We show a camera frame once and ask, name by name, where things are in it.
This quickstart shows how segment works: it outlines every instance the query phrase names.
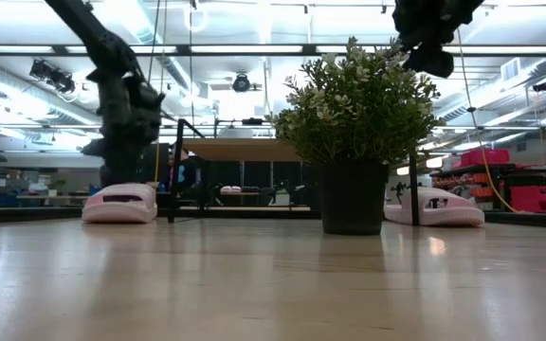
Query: person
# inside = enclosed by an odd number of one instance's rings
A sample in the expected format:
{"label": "person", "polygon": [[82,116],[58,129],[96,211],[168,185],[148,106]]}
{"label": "person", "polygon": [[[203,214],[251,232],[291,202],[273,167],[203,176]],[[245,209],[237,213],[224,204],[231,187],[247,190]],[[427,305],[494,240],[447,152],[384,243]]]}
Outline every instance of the person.
{"label": "person", "polygon": [[[175,146],[172,145],[168,159],[168,165],[170,166],[170,182],[168,186],[170,189],[172,189],[174,172],[174,150]],[[197,172],[197,164],[189,158],[189,151],[183,148],[182,153],[180,154],[180,165],[178,167],[178,193],[195,185],[195,182],[197,181]]]}

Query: black robotic arm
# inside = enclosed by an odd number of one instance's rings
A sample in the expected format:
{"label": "black robotic arm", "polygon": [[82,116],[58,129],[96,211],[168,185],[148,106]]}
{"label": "black robotic arm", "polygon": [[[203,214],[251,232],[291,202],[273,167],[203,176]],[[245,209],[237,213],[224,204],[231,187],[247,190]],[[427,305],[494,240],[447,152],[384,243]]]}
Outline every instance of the black robotic arm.
{"label": "black robotic arm", "polygon": [[82,40],[96,66],[87,78],[99,87],[103,138],[82,152],[104,159],[103,187],[139,182],[139,160],[159,136],[164,95],[147,82],[134,50],[107,30],[82,0],[45,1]]}

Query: cable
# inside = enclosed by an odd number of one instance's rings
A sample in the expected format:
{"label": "cable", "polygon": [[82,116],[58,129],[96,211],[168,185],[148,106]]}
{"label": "cable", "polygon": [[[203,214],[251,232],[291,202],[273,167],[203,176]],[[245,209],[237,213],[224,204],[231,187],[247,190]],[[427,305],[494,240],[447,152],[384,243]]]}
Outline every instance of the cable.
{"label": "cable", "polygon": [[[161,0],[157,0],[157,11],[159,11]],[[166,45],[166,33],[168,32],[168,12],[164,11],[163,16],[163,45]],[[161,49],[161,59],[163,60],[166,58],[166,49],[165,47]],[[164,67],[161,65],[161,73],[159,75],[159,92],[161,93],[163,91],[163,70]],[[151,82],[151,70],[149,70],[149,82]],[[155,179],[153,180],[153,187],[155,191],[157,191],[157,185],[159,180],[159,136],[157,137],[157,141],[155,143]]]}
{"label": "cable", "polygon": [[159,9],[160,9],[160,7],[161,7],[161,0],[157,0],[157,10],[155,11],[155,26],[154,26],[154,29],[153,29],[153,44],[151,45],[151,59],[149,60],[149,79],[148,79],[149,83],[151,83],[151,72],[153,71],[153,59],[154,59],[154,54],[155,54],[155,44],[157,43],[157,24],[159,24]]}
{"label": "cable", "polygon": [[457,29],[458,36],[459,36],[459,51],[461,52],[461,65],[463,70],[463,79],[464,79],[464,90],[466,92],[466,99],[469,103],[469,113],[471,114],[471,118],[473,119],[473,126],[475,127],[475,136],[478,138],[478,142],[480,142],[480,150],[482,151],[482,157],[483,157],[483,165],[485,166],[485,173],[488,175],[488,182],[490,183],[490,187],[494,191],[494,194],[499,198],[500,202],[505,205],[509,210],[511,210],[514,213],[518,213],[511,205],[509,205],[499,194],[497,189],[494,187],[494,182],[492,181],[492,175],[490,174],[490,168],[488,167],[488,160],[485,157],[485,148],[483,147],[482,138],[480,137],[480,131],[477,129],[478,123],[475,119],[475,111],[476,108],[473,107],[471,104],[471,95],[469,93],[469,83],[466,80],[466,71],[464,68],[464,54],[463,54],[463,38],[461,37],[461,29]]}

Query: ceiling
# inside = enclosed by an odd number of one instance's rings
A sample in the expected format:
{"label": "ceiling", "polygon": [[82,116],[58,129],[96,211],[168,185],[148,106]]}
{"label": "ceiling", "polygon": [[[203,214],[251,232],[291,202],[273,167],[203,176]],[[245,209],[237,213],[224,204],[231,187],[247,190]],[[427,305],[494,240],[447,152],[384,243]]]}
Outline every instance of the ceiling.
{"label": "ceiling", "polygon": [[[198,11],[191,11],[189,1],[92,1],[94,13],[104,26],[129,44],[143,43],[137,37],[140,23],[154,27],[156,21],[158,42],[165,45],[325,45],[344,44],[349,36],[355,36],[361,44],[387,44],[396,35],[391,18],[393,3],[388,0],[202,0],[198,2]],[[383,5],[388,7],[384,13]],[[133,6],[139,6],[141,11],[134,10]],[[193,32],[188,24],[194,27]],[[472,24],[461,27],[461,34],[465,45],[546,45],[546,0],[485,1],[474,13]],[[81,43],[44,1],[0,0],[0,45]],[[193,90],[183,89],[159,61],[150,57],[138,57],[138,60],[145,73],[151,70],[152,85],[166,93],[164,110],[173,117],[189,117],[199,125],[212,124],[216,113],[221,118],[245,118],[260,116],[268,109],[279,112],[287,105],[284,78],[299,74],[300,65],[308,58],[312,57],[173,57],[175,68],[182,70],[195,85]],[[46,84],[34,84],[40,94],[49,94],[45,95],[48,105],[55,107],[64,102],[67,113],[76,110],[92,115],[88,121],[98,124],[100,120],[94,115],[99,105],[98,89],[85,80],[94,68],[91,61],[87,57],[5,55],[0,56],[0,72],[9,75],[19,88],[23,81],[31,86],[34,79],[28,71],[35,59],[44,59],[71,73],[80,89],[69,96],[58,96]],[[469,91],[477,91],[498,79],[501,66],[512,60],[511,55],[455,58],[455,72],[447,80],[434,78],[442,93],[435,103],[436,111],[444,113],[455,103],[465,103],[463,65]],[[529,58],[521,62],[529,65],[541,60],[542,57]],[[229,87],[238,73],[246,73],[260,88],[266,83],[266,92],[235,94]],[[527,107],[529,103],[523,84],[490,99],[493,100],[479,107],[493,111],[495,117]],[[546,107],[537,109],[538,115],[546,115],[544,113]],[[519,118],[530,118],[531,114],[525,113]],[[3,118],[0,121],[2,124],[11,122]],[[513,122],[515,120],[510,119],[500,125]],[[444,132],[443,136],[432,136],[431,140],[450,138],[460,142],[461,134],[457,137],[454,132]]]}

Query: black pole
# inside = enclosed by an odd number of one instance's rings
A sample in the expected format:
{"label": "black pole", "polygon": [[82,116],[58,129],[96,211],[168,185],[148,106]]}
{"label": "black pole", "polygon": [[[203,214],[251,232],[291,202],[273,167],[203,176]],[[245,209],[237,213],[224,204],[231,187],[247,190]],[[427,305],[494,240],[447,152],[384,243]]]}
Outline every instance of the black pole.
{"label": "black pole", "polygon": [[176,143],[174,148],[174,165],[172,185],[170,188],[170,200],[168,200],[168,223],[174,222],[176,215],[176,195],[178,194],[178,170],[180,169],[180,156],[182,156],[182,133],[185,126],[185,119],[178,119],[176,129]]}
{"label": "black pole", "polygon": [[206,214],[206,202],[208,201],[208,190],[209,190],[209,179],[208,179],[208,168],[209,161],[203,160],[202,169],[201,169],[201,195],[199,200],[199,211],[202,217],[205,217]]}
{"label": "black pole", "polygon": [[416,179],[416,157],[412,153],[409,156],[409,183],[410,183],[410,199],[412,208],[412,226],[421,224],[418,216],[418,180]]}

